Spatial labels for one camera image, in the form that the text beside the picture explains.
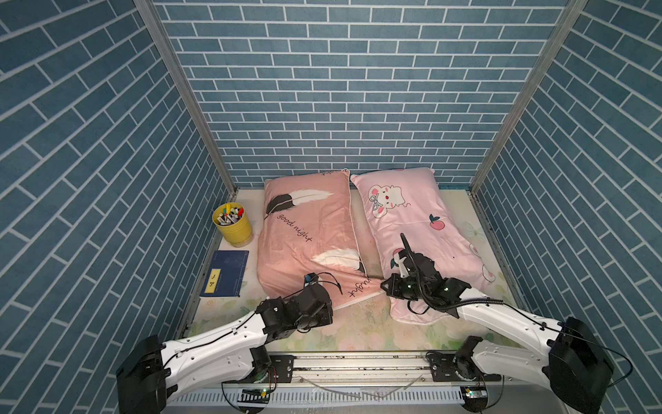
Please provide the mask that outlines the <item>salmon pink feather pillow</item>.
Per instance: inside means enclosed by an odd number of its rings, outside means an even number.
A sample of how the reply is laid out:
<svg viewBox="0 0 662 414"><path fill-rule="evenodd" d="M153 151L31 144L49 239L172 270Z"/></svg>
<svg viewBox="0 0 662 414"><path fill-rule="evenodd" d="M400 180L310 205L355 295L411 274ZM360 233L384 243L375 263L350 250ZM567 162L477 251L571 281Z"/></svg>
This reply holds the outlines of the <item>salmon pink feather pillow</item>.
<svg viewBox="0 0 662 414"><path fill-rule="evenodd" d="M257 277L268 297L300 290L310 273L319 276L334 309L379 295L360 258L349 178L339 170L265 183Z"/></svg>

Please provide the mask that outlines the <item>light pink cartoon pillow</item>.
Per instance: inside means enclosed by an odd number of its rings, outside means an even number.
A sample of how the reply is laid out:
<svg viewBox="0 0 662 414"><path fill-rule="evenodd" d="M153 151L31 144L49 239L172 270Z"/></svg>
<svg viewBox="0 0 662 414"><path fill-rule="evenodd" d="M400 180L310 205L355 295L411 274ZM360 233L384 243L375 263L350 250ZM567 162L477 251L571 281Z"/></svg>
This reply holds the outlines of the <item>light pink cartoon pillow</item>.
<svg viewBox="0 0 662 414"><path fill-rule="evenodd" d="M434 172L414 168L370 172L351 177L364 201L365 215L381 259L384 281L397 273L391 260L398 250L431 259L442 277L468 284L457 313L431 309L411 313L404 301L390 298L391 317L400 323L429 325L444 317L483 322L498 300L490 298L488 271L477 250L465 239L443 204Z"/></svg>

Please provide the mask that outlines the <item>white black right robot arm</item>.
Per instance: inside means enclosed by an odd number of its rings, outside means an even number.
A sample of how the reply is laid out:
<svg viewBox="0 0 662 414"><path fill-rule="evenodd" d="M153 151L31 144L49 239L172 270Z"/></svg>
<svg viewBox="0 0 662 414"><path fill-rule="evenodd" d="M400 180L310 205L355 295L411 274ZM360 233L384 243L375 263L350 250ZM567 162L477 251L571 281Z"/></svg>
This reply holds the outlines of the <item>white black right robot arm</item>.
<svg viewBox="0 0 662 414"><path fill-rule="evenodd" d="M394 271L381 284L389 297L422 302L426 312L479 324L515 342L500 346L469 336L451 363L461 379L512 377L552 391L577 412L599 412L614 365L582 321L560 322L491 298L463 280L442 277L431 259L409 248L397 249L391 262Z"/></svg>

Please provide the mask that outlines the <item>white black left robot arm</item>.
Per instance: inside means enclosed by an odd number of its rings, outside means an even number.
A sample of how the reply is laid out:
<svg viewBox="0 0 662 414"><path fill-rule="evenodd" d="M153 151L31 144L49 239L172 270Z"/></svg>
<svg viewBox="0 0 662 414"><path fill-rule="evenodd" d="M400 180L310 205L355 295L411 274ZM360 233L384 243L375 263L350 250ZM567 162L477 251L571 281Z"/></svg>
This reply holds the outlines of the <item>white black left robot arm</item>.
<svg viewBox="0 0 662 414"><path fill-rule="evenodd" d="M268 298L254 312L197 336L167 342L147 337L117 369L118 409L160 413L169 402L205 386L260 379L272 367L268 343L332 322L328 291L309 284L285 298Z"/></svg>

